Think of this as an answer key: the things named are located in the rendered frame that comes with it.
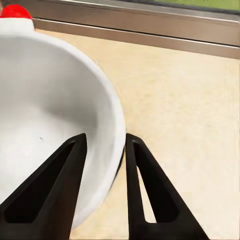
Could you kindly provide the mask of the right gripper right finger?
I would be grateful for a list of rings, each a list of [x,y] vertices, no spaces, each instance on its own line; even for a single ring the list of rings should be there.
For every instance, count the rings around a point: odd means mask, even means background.
[[[145,142],[125,134],[129,240],[210,240]],[[139,168],[156,223],[145,220]]]

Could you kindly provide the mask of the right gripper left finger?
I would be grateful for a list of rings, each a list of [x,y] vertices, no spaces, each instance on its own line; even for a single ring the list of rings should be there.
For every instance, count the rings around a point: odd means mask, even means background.
[[[0,240],[69,240],[87,151],[69,138],[0,204]]]

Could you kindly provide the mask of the coffee cup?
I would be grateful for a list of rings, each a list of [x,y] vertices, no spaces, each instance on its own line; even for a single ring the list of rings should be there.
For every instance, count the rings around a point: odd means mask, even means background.
[[[126,149],[121,102],[103,70],[73,45],[0,18],[0,205],[68,139],[87,154],[71,232],[103,203]]]

